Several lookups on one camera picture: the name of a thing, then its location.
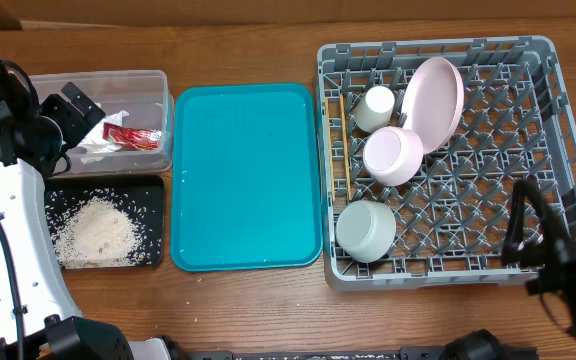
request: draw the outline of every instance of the gray dish rack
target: gray dish rack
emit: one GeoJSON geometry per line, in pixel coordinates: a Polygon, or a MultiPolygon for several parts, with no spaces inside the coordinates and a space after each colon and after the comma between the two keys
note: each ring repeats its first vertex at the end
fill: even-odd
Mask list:
{"type": "MultiPolygon", "coordinates": [[[[332,288],[523,284],[536,269],[502,267],[500,250],[512,185],[528,175],[537,178],[545,198],[576,238],[576,127],[549,39],[330,44],[319,49],[317,69],[325,274],[332,288]],[[367,89],[385,85],[396,96],[391,124],[403,124],[400,110],[408,81],[434,56],[449,60],[462,75],[461,122],[448,144],[424,157],[409,183],[384,187],[363,167],[367,134],[354,126],[351,110],[367,89]],[[386,203],[397,219],[394,251],[371,264],[354,261],[335,241],[336,220],[349,201],[340,96],[348,124],[350,201],[386,203]]],[[[534,210],[526,207],[524,235],[539,241],[534,210]]]]}

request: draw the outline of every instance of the transparent bin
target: transparent bin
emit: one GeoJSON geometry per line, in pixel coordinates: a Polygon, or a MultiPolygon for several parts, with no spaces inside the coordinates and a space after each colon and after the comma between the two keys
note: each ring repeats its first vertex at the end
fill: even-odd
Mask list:
{"type": "MultiPolygon", "coordinates": [[[[148,173],[168,170],[172,164],[173,99],[168,90],[166,74],[159,70],[100,71],[31,76],[39,101],[50,94],[61,94],[61,88],[74,83],[94,102],[101,104],[106,115],[121,110],[130,115],[123,126],[161,130],[159,147],[149,151],[121,150],[108,153],[87,153],[77,147],[68,151],[71,170],[61,176],[148,173]]],[[[65,169],[61,160],[55,172],[65,169]]]]}

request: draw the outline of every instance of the teal tray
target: teal tray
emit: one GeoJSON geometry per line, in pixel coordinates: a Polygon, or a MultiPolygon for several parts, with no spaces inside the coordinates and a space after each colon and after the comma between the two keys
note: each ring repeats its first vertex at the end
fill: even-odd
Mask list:
{"type": "Polygon", "coordinates": [[[312,96],[298,84],[177,100],[170,253],[186,271],[303,266],[322,249],[312,96]]]}

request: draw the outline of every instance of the red package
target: red package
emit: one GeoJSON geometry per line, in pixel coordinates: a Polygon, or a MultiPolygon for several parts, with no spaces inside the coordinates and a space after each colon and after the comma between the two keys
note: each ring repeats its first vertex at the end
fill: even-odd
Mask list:
{"type": "Polygon", "coordinates": [[[104,140],[135,150],[154,150],[159,147],[161,131],[132,129],[105,123],[104,140]]]}

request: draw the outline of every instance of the cup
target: cup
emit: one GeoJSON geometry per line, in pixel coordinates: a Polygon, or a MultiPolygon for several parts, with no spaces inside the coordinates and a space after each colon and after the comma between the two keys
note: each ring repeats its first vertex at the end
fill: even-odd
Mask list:
{"type": "Polygon", "coordinates": [[[388,126],[370,135],[364,146],[363,161],[375,180],[397,186],[415,176],[423,156],[423,144],[414,131],[388,126]]]}
{"type": "Polygon", "coordinates": [[[337,243],[355,260],[379,260],[392,247],[397,234],[395,215],[387,205],[358,200],[350,203],[337,220],[337,243]]]}
{"type": "Polygon", "coordinates": [[[357,126],[373,133],[390,123],[392,109],[395,106],[395,94],[385,86],[373,86],[352,111],[357,126]]]}

